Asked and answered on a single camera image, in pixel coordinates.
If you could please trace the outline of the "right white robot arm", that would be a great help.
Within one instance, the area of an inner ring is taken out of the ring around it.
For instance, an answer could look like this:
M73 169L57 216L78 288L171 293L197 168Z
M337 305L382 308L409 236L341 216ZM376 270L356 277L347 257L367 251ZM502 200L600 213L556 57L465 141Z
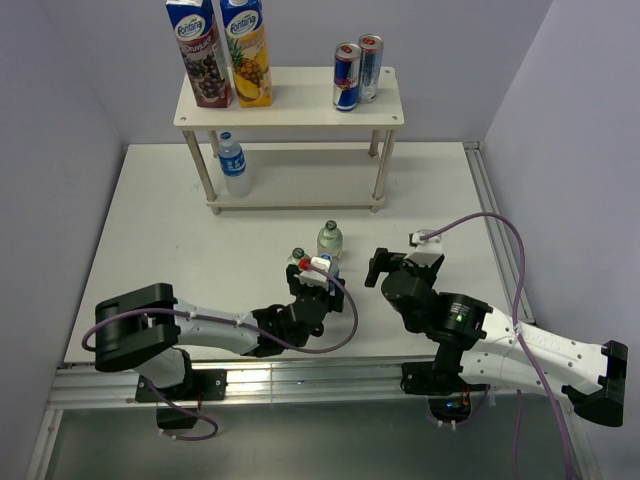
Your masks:
M620 427L628 348L610 340L588 344L534 325L461 293L437 292L439 268L386 248L369 261L365 284L379 286L405 329L436 343L435 357L402 366L401 389L410 395L445 396L484 386L550 394L581 418Z

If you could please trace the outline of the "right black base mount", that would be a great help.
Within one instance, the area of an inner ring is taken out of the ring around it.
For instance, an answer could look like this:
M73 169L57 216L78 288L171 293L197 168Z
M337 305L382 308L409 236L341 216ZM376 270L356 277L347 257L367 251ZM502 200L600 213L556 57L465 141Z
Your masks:
M434 361L405 362L401 372L401 390L427 399L428 419L439 429L456 431L489 405L488 384L469 384L458 375L436 372Z

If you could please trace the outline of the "green-cap glass bottle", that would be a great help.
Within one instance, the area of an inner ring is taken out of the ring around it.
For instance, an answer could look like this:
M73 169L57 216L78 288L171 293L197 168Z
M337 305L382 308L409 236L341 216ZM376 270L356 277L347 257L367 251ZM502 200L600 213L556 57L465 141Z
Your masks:
M300 262L304 259L308 259L305 250L302 247L296 247L291 251L290 256L288 257L287 263L289 265L298 266Z
M328 220L317 235L317 254L339 259L343 250L343 233L335 220Z

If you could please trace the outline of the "blue red bull can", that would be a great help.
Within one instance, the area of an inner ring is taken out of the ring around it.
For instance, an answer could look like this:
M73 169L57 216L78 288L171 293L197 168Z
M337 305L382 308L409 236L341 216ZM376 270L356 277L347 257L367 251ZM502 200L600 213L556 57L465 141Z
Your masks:
M333 105L339 111L355 108L359 96L361 48L355 43L341 43L334 55Z

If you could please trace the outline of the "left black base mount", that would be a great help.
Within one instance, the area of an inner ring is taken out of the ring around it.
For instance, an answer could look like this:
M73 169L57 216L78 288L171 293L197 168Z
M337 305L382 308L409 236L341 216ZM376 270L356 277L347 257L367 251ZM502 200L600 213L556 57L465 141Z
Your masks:
M156 408L157 426L170 432L180 432L190 430L196 425L197 419L194 414L200 412L204 401L223 400L226 394L226 386L227 371L224 369L192 370L181 384L166 388L155 386L161 396L172 403L195 402L195 407L188 408L191 415L187 415L166 404L156 395L146 379L140 376L134 401L137 404L159 403L160 406Z

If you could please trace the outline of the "yellow pineapple juice carton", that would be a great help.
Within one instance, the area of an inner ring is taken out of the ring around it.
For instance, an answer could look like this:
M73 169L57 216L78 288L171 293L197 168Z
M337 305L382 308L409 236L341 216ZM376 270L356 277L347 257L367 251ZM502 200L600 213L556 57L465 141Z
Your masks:
M240 106L271 106L272 81L262 2L221 1L220 8Z

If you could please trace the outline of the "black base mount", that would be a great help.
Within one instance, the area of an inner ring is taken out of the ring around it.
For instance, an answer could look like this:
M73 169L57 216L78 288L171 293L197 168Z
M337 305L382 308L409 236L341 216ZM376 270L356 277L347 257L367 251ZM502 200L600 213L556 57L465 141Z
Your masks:
M428 419L439 429L456 431L489 405L488 384L469 384L458 375L436 372L434 361L405 362L401 372L401 390L427 399Z
M157 426L170 432L180 432L190 430L196 425L197 419L194 414L200 412L204 401L223 400L226 394L226 386L227 371L224 369L192 370L181 384L166 388L155 386L161 396L172 403L195 402L195 407L188 408L191 415L187 415L166 404L156 395L146 379L140 376L134 401L137 404L159 403L160 406L156 408Z

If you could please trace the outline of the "purple grape juice carton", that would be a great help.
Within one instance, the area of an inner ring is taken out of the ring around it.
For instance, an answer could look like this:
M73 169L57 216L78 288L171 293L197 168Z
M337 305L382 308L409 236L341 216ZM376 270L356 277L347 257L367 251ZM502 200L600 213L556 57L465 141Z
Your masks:
M166 9L196 104L229 107L231 82L212 2L167 1Z

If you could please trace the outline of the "aluminium rail frame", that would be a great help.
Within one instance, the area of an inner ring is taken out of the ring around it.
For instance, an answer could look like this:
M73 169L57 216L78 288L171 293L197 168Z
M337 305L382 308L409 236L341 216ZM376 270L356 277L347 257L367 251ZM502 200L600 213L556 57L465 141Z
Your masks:
M132 372L100 373L80 347L95 305L139 283L171 283L195 304L236 310L284 295L283 261L296 245L310 245L321 220L345 230L342 271L359 310L348 345L322 354L287 353L242 359L194 347L198 370L225 370L225 403L304 403L389 400L401 396L400 366L435 353L433 344L404 332L377 290L364 286L369 257L379 246L402 249L409 230L481 208L488 184L473 145L396 144L387 201L366 210L240 210L212 214L204 205L191 155L182 144L128 148L89 273L64 361L56 372L27 475L46 476L63 415L71 410L130 407Z

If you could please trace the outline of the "silver tall energy drink can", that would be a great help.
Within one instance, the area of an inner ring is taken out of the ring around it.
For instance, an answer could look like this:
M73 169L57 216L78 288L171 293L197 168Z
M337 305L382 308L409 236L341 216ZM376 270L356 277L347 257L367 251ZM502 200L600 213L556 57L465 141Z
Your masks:
M384 42L380 36L365 34L359 38L361 49L359 103L371 103L376 99Z

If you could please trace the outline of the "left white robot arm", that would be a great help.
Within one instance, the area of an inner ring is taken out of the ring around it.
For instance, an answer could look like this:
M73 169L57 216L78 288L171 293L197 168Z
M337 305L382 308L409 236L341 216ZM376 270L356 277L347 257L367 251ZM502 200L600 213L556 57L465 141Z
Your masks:
M294 300L247 313L201 309L178 299L172 285L156 283L98 303L95 325L83 337L100 372L135 370L172 399L195 386L188 346L266 358L303 352L324 332L324 318L344 308L345 281L320 258L308 269L290 265Z

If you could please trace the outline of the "white two-tier shelf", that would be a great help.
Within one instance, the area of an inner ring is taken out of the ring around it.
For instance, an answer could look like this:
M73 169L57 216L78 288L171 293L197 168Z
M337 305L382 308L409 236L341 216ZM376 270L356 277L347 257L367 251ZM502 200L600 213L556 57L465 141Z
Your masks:
M369 209L385 202L386 179L399 128L404 124L396 74L386 67L374 102L347 113L332 104L329 67L276 67L271 107L226 109L197 106L189 83L183 83L174 124L182 132L214 214L224 210ZM253 185L243 198L224 186L220 170L208 166L196 134L208 134L213 149L223 131L280 129L314 131L323 140L246 144Z

